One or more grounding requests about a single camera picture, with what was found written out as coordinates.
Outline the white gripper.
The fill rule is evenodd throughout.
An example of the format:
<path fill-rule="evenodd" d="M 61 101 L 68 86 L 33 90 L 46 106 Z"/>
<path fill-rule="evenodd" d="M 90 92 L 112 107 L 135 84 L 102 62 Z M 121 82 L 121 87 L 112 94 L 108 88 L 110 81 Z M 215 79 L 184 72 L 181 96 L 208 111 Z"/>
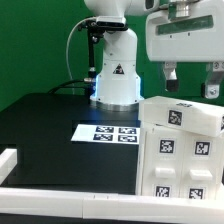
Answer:
<path fill-rule="evenodd" d="M 168 15 L 160 10 L 146 20 L 147 55 L 151 61 L 164 62 L 165 89 L 178 90 L 175 62 L 210 62 L 204 97 L 218 98 L 224 80 L 224 1 L 195 2 L 188 18 L 170 21 Z"/>

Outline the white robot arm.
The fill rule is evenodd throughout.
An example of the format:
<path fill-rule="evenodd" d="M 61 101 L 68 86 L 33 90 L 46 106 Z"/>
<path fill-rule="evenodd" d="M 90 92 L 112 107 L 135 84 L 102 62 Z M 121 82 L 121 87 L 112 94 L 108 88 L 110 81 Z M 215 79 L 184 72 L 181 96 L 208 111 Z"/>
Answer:
<path fill-rule="evenodd" d="M 224 0 L 84 0 L 99 22 L 146 17 L 146 51 L 159 62 L 166 89 L 177 87 L 179 62 L 207 65 L 204 97 L 215 99 L 224 81 Z"/>

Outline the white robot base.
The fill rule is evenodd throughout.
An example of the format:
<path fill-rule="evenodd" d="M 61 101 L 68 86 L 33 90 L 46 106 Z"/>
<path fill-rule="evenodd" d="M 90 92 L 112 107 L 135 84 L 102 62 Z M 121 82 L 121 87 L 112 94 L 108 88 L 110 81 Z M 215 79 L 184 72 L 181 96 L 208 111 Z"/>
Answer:
<path fill-rule="evenodd" d="M 110 111 L 132 111 L 138 108 L 141 78 L 136 73 L 137 35 L 126 31 L 105 32 L 103 64 L 96 76 L 90 103 Z"/>

